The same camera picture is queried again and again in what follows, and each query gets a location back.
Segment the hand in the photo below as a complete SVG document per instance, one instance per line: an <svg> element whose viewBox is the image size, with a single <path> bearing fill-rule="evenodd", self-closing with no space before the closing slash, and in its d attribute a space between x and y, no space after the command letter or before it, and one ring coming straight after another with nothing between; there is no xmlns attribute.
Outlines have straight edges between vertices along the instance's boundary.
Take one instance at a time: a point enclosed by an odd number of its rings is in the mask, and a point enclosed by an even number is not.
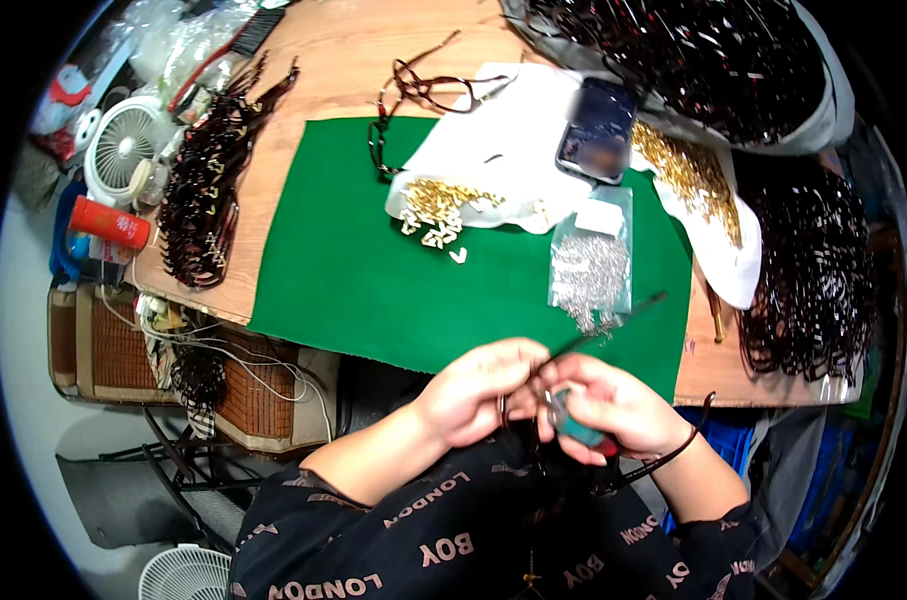
<svg viewBox="0 0 907 600"><path fill-rule="evenodd" d="M527 405L543 390L556 393L564 388L567 411L580 424L612 433L623 453L631 458L655 460L677 450L691 435L691 425L643 381L625 370L583 354L568 354L545 365L517 393L515 405ZM537 424L546 443L555 436L547 407L539 406ZM606 465L604 455L568 436L560 436L560 448L584 465Z"/></svg>
<svg viewBox="0 0 907 600"><path fill-rule="evenodd" d="M479 442L501 424L498 399L527 382L551 353L525 338L488 343L470 350L437 373L411 403L423 426L450 448ZM536 406L511 401L510 419L531 419Z"/></svg>

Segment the wrist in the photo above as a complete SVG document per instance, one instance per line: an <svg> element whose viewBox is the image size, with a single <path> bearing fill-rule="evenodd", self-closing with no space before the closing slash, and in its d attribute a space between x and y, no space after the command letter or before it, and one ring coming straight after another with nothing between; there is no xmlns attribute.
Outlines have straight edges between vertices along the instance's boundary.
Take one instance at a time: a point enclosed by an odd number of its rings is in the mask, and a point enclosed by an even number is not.
<svg viewBox="0 0 907 600"><path fill-rule="evenodd" d="M686 418L680 414L674 413L674 419L671 420L663 436L663 444L658 448L656 456L647 462L660 459L671 452L681 448L694 435L696 427L691 425Z"/></svg>
<svg viewBox="0 0 907 600"><path fill-rule="evenodd" d="M432 450L439 458L451 449L447 443L446 432L441 431L424 410L423 403L418 396L409 404L405 404L394 412L399 427L417 440L423 450Z"/></svg>

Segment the clear plastic bag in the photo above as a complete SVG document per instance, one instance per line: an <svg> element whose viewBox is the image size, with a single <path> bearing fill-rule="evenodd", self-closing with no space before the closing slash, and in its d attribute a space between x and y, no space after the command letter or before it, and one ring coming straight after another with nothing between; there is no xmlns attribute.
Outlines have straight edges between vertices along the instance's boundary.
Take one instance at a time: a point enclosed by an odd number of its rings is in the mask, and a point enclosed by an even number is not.
<svg viewBox="0 0 907 600"><path fill-rule="evenodd" d="M547 303L584 335L619 327L630 313L632 255L633 191L599 186L553 231Z"/></svg>
<svg viewBox="0 0 907 600"><path fill-rule="evenodd" d="M184 6L180 0L140 0L136 4L143 5L135 16L145 25L140 25L143 31L132 33L136 49L130 66L148 86L157 87L157 97L164 104L257 12L253 0L227 0L199 16L178 20ZM228 53L208 66L197 83L222 90L238 60L242 58Z"/></svg>

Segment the smartphone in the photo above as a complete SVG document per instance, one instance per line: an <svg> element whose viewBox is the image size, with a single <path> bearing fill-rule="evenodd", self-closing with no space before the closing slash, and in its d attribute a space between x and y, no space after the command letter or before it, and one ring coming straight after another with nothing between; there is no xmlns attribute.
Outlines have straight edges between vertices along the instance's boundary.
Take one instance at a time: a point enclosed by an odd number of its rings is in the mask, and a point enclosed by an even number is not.
<svg viewBox="0 0 907 600"><path fill-rule="evenodd" d="M557 167L575 177L619 185L630 166L636 108L633 93L625 87L584 78L557 147Z"/></svg>

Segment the floor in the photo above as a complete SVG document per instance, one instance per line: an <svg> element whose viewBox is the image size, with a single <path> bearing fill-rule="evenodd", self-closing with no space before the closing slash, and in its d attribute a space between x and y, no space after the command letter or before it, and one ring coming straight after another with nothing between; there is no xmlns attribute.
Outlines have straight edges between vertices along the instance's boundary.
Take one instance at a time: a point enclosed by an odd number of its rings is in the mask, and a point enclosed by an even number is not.
<svg viewBox="0 0 907 600"><path fill-rule="evenodd" d="M140 411L72 403L48 375L48 258L52 201L39 214L8 198L0 233L0 384L20 461L63 551L101 598L133 600L141 569L159 546L105 550L94 545L61 479L54 453L93 458L153 440Z"/></svg>

